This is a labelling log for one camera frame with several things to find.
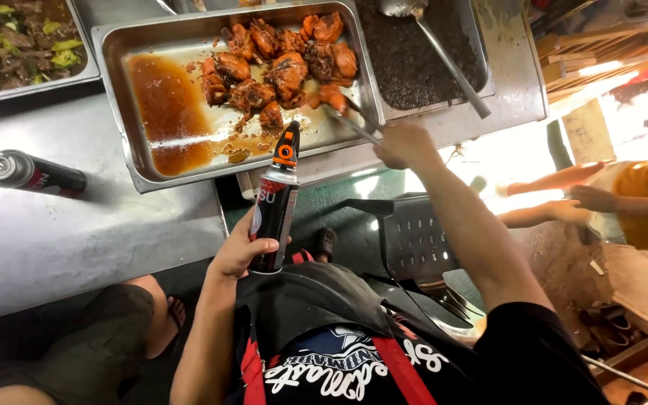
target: serving tongs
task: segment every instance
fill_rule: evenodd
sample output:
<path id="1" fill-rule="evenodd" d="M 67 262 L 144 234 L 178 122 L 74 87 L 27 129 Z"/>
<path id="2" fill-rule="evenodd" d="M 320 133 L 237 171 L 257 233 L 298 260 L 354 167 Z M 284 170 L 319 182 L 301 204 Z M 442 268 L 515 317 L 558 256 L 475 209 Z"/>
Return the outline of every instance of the serving tongs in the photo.
<path id="1" fill-rule="evenodd" d="M 384 136 L 384 127 L 380 125 L 377 121 L 370 120 L 365 114 L 362 113 L 362 109 L 359 108 L 358 105 L 356 105 L 355 102 L 351 101 L 351 99 L 347 96 L 344 96 L 346 99 L 347 106 L 349 107 L 350 110 L 356 111 L 359 115 L 361 115 L 362 118 L 364 118 L 364 121 L 373 126 L 375 128 L 374 134 L 370 134 L 366 132 L 366 130 L 359 125 L 357 125 L 354 121 L 351 120 L 351 118 L 347 117 L 346 115 L 341 115 L 337 110 L 332 108 L 329 104 L 324 105 L 324 109 L 331 115 L 332 117 L 336 118 L 340 123 L 345 124 L 354 132 L 356 132 L 357 135 L 361 136 L 362 138 L 366 139 L 368 142 L 374 145 L 381 145 L 382 141 L 380 139 L 377 139 L 374 135 L 378 132 L 379 136 Z"/>

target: brown sauce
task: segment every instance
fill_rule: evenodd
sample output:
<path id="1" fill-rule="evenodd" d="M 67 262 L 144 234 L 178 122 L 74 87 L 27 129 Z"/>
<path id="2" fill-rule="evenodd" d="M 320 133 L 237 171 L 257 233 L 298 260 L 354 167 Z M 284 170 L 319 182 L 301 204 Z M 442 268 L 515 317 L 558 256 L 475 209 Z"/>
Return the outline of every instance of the brown sauce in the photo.
<path id="1" fill-rule="evenodd" d="M 196 71 L 189 74 L 182 64 L 150 54 L 134 55 L 127 65 L 154 167 L 160 174 L 176 176 L 236 149 L 249 149 L 257 156 L 274 148 L 264 144 L 276 143 L 275 137 L 262 139 L 261 131 L 232 133 L 223 141 L 209 139 L 214 128 L 203 113 L 201 80 L 192 80 Z"/>

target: person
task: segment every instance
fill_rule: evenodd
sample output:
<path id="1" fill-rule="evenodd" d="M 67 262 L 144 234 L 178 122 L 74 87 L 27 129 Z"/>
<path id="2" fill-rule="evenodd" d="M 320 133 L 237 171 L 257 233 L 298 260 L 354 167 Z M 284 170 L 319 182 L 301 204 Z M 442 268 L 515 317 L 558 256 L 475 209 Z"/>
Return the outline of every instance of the person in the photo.
<path id="1" fill-rule="evenodd" d="M 446 168 L 428 133 L 386 128 L 375 152 L 428 191 L 487 328 L 473 349 L 316 261 L 247 274 L 277 241 L 250 241 L 250 210 L 207 270 L 171 385 L 172 405 L 608 404 L 517 243 Z"/>
<path id="2" fill-rule="evenodd" d="M 185 318 L 151 275 L 111 285 L 43 358 L 0 373 L 0 405 L 117 404 L 122 382 L 165 351 Z"/>
<path id="3" fill-rule="evenodd" d="M 589 228 L 605 242 L 648 250 L 648 161 L 600 161 L 568 167 L 530 183 L 498 186 L 509 197 L 567 189 L 570 199 L 548 201 L 499 215 L 507 228 L 562 221 Z"/>

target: sandal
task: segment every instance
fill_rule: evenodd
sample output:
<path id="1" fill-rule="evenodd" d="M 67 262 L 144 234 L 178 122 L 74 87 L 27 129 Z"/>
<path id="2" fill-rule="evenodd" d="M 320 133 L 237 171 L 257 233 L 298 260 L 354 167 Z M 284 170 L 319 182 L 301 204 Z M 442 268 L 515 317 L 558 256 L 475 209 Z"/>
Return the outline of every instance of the sandal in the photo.
<path id="1" fill-rule="evenodd" d="M 314 248 L 314 256 L 321 253 L 326 253 L 329 256 L 329 263 L 333 261 L 334 258 L 334 245 L 336 244 L 336 232 L 332 228 L 321 228 L 317 231 L 315 240 L 316 246 Z"/>

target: stainless steel tray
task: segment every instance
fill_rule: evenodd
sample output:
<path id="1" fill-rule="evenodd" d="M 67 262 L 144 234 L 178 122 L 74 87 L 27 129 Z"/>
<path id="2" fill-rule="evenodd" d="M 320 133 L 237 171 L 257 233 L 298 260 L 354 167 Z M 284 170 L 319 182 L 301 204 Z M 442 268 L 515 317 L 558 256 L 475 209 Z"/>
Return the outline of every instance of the stainless steel tray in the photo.
<path id="1" fill-rule="evenodd" d="M 81 37 L 81 41 L 84 42 L 84 50 L 86 51 L 84 68 L 72 77 L 60 78 L 58 80 L 47 81 L 41 84 L 33 84 L 26 87 L 12 88 L 10 90 L 1 90 L 0 100 L 45 92 L 49 89 L 57 89 L 59 87 L 70 86 L 72 84 L 99 80 L 99 67 L 96 65 L 95 53 L 92 51 L 92 45 L 90 44 L 89 39 L 87 39 L 84 25 L 81 23 L 81 19 L 79 18 L 79 14 L 77 13 L 77 6 L 75 6 L 74 2 L 71 0 L 64 1 L 69 8 L 71 19 L 76 24 L 77 31 L 79 32 L 79 37 Z"/>
<path id="2" fill-rule="evenodd" d="M 474 89 L 481 98 L 493 96 L 496 93 L 494 88 L 494 79 L 492 78 L 492 70 L 489 67 L 487 49 L 484 45 L 484 38 L 482 38 L 482 32 L 479 27 L 476 11 L 472 5 L 472 0 L 453 1 L 456 11 L 459 14 L 459 21 L 462 23 L 463 33 L 469 37 L 469 43 L 471 44 L 472 50 L 474 50 L 474 55 L 477 58 L 477 71 L 480 76 L 477 78 L 477 86 Z M 441 68 L 446 69 L 444 62 L 441 63 Z M 396 118 L 408 117 L 410 115 L 427 113 L 429 111 L 441 110 L 443 108 L 451 107 L 452 105 L 464 104 L 465 102 L 468 101 L 465 99 L 454 99 L 451 101 L 451 104 L 449 102 L 439 102 L 414 109 L 396 109 L 393 106 L 388 105 L 385 101 L 382 101 L 382 106 L 384 109 L 384 118 L 388 121 Z"/>
<path id="3" fill-rule="evenodd" d="M 211 163 L 182 174 L 164 176 L 159 173 L 151 156 L 153 145 L 147 139 L 142 125 L 128 74 L 127 61 L 132 56 L 146 53 L 162 55 L 185 65 L 192 60 L 204 60 L 209 51 L 226 51 L 228 48 L 224 40 L 221 40 L 216 48 L 212 46 L 213 40 L 221 36 L 220 31 L 223 27 L 248 23 L 252 17 L 264 18 L 276 29 L 294 27 L 300 26 L 307 15 L 331 12 L 339 12 L 341 15 L 344 22 L 342 37 L 358 57 L 358 73 L 354 86 L 343 92 L 359 104 L 366 114 L 377 117 L 383 124 L 381 98 L 366 50 L 362 24 L 352 1 L 304 0 L 94 27 L 91 36 L 96 60 L 99 61 L 106 93 L 121 132 L 124 157 L 136 189 L 144 193 L 265 167 L 269 164 L 271 155 L 252 156 L 241 163 L 229 163 L 225 155 L 220 155 Z M 252 72 L 256 78 L 255 69 L 252 69 Z M 195 71 L 191 79 L 200 80 L 199 75 Z M 304 86 L 305 92 L 312 89 L 311 84 L 312 82 Z M 228 106 L 210 107 L 205 102 L 199 103 L 196 108 L 201 109 L 207 120 L 215 126 L 216 136 L 233 134 L 234 123 L 242 115 Z M 331 119 L 323 109 L 311 110 L 308 106 L 303 106 L 300 109 L 285 111 L 282 115 L 285 123 L 294 118 L 301 122 L 300 157 L 366 142 L 349 128 Z M 360 117 L 356 119 L 360 125 L 365 126 Z M 256 115 L 244 128 L 243 134 L 247 132 L 260 132 Z"/>

